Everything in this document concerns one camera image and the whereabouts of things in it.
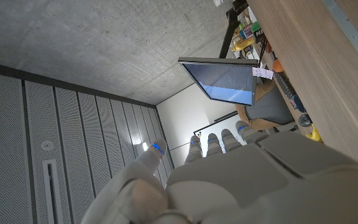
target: yellow bottle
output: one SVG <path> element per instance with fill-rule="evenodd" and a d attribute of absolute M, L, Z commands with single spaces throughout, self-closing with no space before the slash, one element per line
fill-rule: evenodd
<path fill-rule="evenodd" d="M 254 41 L 254 38 L 253 37 L 250 37 L 248 39 L 245 39 L 245 40 L 239 40 L 233 47 L 233 49 L 231 49 L 232 51 L 239 51 L 239 50 L 242 50 L 246 47 L 248 47 L 249 45 L 253 44 L 255 41 Z"/>

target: perforated metal panel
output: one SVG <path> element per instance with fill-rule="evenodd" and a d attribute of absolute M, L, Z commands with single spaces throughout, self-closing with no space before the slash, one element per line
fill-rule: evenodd
<path fill-rule="evenodd" d="M 0 76 L 0 223 L 32 223 L 22 83 Z"/>
<path fill-rule="evenodd" d="M 112 115 L 110 100 L 97 96 L 96 102 L 98 103 L 111 175 L 115 175 L 124 167 L 124 158 L 122 157 L 121 147 L 118 141 L 116 123 L 114 122 L 114 117 Z"/>
<path fill-rule="evenodd" d="M 52 86 L 25 82 L 27 111 L 29 117 L 30 145 L 34 173 L 35 201 L 37 204 L 38 223 L 48 223 L 48 211 L 42 161 L 56 160 L 60 203 L 64 223 L 70 223 L 65 175 L 63 170 L 62 152 L 58 132 L 55 98 Z M 53 144 L 51 150 L 41 148 L 45 141 Z"/>
<path fill-rule="evenodd" d="M 110 181 L 110 170 L 100 127 L 98 109 L 93 95 L 78 93 L 84 124 L 86 147 L 91 163 L 91 175 L 96 195 Z"/>
<path fill-rule="evenodd" d="M 139 129 L 140 140 L 150 144 L 149 135 L 147 134 L 146 124 L 144 122 L 142 109 L 139 105 L 133 105 L 137 127 Z"/>
<path fill-rule="evenodd" d="M 152 124 L 154 128 L 154 132 L 157 138 L 164 139 L 160 130 L 160 125 L 158 124 L 158 118 L 155 114 L 155 110 L 153 108 L 149 108 L 150 117 L 152 118 Z M 167 177 L 171 174 L 171 165 L 168 160 L 168 153 L 166 152 L 165 155 L 162 157 L 163 166 L 165 168 L 165 172 Z"/>
<path fill-rule="evenodd" d="M 74 223 L 80 223 L 94 197 L 78 100 L 76 92 L 61 88 L 56 88 L 56 99 L 71 209 Z"/>
<path fill-rule="evenodd" d="M 111 100 L 111 108 L 116 121 L 119 142 L 121 144 L 122 155 L 124 156 L 125 165 L 135 160 L 134 149 L 132 148 L 131 139 L 127 121 L 125 119 L 124 110 L 121 101 Z"/>
<path fill-rule="evenodd" d="M 141 108 L 142 108 L 143 118 L 146 123 L 147 133 L 149 134 L 150 142 L 153 143 L 157 138 L 155 136 L 155 131 L 153 128 L 153 123 L 150 117 L 149 109 L 144 106 L 141 106 Z M 163 161 L 161 161 L 160 165 L 158 166 L 158 174 L 160 175 L 160 180 L 162 185 L 165 185 L 167 183 L 168 177 L 164 168 Z"/>
<path fill-rule="evenodd" d="M 134 109 L 130 103 L 122 102 L 122 107 L 124 108 L 125 117 L 127 119 L 129 134 L 132 140 L 132 147 L 135 149 L 135 156 L 137 157 L 136 145 L 142 144 L 140 140 L 139 130 L 137 128 Z"/>

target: black stand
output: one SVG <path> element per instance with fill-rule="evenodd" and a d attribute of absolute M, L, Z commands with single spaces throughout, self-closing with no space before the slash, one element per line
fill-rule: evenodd
<path fill-rule="evenodd" d="M 248 7 L 246 0 L 235 0 L 233 5 L 234 7 L 226 12 L 227 19 L 229 20 L 229 26 L 227 27 L 226 34 L 224 35 L 219 58 L 226 58 L 231 39 L 233 38 L 234 30 L 240 25 L 240 22 L 237 20 L 237 16 Z"/>

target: keyboard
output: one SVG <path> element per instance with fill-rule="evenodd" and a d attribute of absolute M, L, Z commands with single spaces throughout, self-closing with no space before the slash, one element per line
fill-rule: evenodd
<path fill-rule="evenodd" d="M 276 78 L 277 83 L 280 85 L 280 88 L 283 90 L 284 94 L 290 100 L 291 105 L 295 108 L 292 97 L 296 96 L 296 91 L 292 87 L 290 81 L 288 81 L 288 78 L 281 72 L 275 72 L 274 77 Z"/>

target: robotic hand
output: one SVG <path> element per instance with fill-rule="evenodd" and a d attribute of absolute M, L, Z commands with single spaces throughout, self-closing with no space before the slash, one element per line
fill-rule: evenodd
<path fill-rule="evenodd" d="M 224 129 L 203 158 L 193 136 L 185 165 L 165 189 L 153 176 L 167 145 L 158 139 L 116 174 L 83 223 L 358 223 L 358 163 L 292 132 L 268 136 L 239 121 L 242 146 Z"/>

